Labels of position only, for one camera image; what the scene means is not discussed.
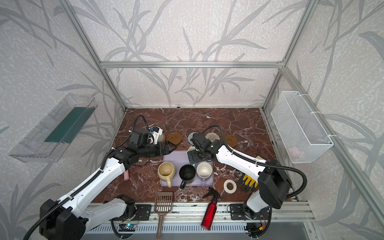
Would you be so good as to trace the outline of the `brown wooden coaster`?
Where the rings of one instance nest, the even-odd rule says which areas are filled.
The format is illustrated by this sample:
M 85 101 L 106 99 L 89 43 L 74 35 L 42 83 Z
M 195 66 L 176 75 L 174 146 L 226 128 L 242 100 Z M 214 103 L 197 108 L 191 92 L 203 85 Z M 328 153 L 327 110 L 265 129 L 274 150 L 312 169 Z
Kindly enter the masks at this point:
M 183 140 L 183 136 L 179 132 L 171 132 L 167 135 L 167 141 L 174 145 L 179 145 Z
M 235 148 L 238 143 L 237 139 L 232 135 L 225 135 L 225 141 L 231 148 Z

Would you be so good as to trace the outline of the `white and blue mug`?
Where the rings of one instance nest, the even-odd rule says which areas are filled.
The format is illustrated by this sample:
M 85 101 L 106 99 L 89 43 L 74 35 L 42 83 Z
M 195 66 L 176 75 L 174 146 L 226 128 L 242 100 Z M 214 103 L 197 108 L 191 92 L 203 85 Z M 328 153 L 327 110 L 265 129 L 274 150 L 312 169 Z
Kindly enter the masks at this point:
M 187 153 L 192 153 L 192 152 L 196 152 L 196 151 L 197 151 L 196 147 L 192 146 L 192 147 L 188 148 Z

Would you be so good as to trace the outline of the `white rainbow rope coaster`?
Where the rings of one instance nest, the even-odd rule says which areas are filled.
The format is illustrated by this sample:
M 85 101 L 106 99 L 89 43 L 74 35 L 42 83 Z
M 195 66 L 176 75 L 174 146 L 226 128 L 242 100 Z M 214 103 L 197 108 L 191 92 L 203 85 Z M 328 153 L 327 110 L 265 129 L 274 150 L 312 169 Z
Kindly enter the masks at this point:
M 212 143 L 216 140 L 218 141 L 220 140 L 220 136 L 216 133 L 208 133 L 206 134 L 206 138 L 210 140 Z

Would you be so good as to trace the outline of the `grey-blue felt coaster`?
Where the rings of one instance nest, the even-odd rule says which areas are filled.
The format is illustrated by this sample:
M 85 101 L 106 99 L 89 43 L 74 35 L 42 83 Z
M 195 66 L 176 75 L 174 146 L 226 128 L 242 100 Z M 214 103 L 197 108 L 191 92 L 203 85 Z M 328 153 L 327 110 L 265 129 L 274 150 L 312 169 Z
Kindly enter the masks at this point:
M 194 137 L 194 135 L 196 134 L 197 132 L 192 132 L 188 135 L 188 142 L 193 145 L 193 141 L 192 141 L 192 138 Z

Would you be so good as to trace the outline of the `white speckled mug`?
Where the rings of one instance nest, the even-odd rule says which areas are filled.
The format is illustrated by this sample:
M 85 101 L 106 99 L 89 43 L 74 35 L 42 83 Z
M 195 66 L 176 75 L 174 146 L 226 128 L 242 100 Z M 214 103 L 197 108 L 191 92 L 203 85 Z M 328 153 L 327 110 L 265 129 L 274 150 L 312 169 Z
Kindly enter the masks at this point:
M 159 131 L 157 134 L 157 143 L 164 143 L 166 140 L 166 136 L 163 131 Z

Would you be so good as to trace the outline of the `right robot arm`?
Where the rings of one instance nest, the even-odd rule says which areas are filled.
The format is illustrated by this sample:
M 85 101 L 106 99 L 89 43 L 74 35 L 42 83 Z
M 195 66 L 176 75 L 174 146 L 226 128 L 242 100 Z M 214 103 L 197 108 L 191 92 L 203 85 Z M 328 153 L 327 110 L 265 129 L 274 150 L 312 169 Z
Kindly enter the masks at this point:
M 302 171 L 282 166 L 279 161 L 253 158 L 234 150 L 220 140 L 212 142 L 202 133 L 194 133 L 191 142 L 194 147 L 187 151 L 190 163 L 216 161 L 237 169 L 255 181 L 258 189 L 243 204 L 244 215 L 250 220 L 255 219 L 261 212 L 270 214 L 271 209 L 280 209 L 286 199 L 295 197 L 307 186 L 308 179 Z M 289 190 L 292 181 L 287 171 L 297 173 L 303 179 L 302 185 L 291 194 Z

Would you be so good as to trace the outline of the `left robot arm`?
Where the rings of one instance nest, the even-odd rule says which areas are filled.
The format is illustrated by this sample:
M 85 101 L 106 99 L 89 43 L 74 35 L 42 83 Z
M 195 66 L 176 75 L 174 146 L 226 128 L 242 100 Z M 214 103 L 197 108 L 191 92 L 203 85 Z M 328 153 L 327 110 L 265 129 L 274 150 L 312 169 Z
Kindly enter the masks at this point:
M 87 214 L 86 208 L 113 180 L 122 175 L 140 158 L 166 156 L 177 145 L 159 140 L 162 129 L 147 128 L 131 131 L 129 137 L 118 147 L 112 148 L 102 165 L 81 184 L 58 200 L 47 200 L 41 205 L 40 218 L 24 236 L 28 240 L 38 229 L 48 240 L 79 240 L 98 225 L 126 215 L 129 206 L 127 197 L 116 198 Z

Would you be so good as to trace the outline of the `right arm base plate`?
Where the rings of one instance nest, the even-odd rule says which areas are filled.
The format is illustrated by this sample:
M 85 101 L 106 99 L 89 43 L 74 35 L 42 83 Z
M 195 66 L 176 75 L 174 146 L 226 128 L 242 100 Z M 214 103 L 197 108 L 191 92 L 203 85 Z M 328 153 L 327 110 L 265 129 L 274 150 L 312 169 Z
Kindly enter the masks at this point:
M 253 212 L 249 207 L 243 204 L 230 204 L 227 211 L 231 215 L 231 220 L 270 220 L 272 218 L 272 210 L 270 207 L 263 208 L 260 212 Z

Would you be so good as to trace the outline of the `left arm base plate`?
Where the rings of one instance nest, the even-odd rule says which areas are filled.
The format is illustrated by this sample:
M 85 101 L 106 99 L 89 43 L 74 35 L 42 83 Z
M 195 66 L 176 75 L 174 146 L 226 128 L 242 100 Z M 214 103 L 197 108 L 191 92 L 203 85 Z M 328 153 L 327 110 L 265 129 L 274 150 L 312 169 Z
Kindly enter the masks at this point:
M 148 221 L 151 213 L 150 204 L 130 204 L 121 216 L 124 221 Z

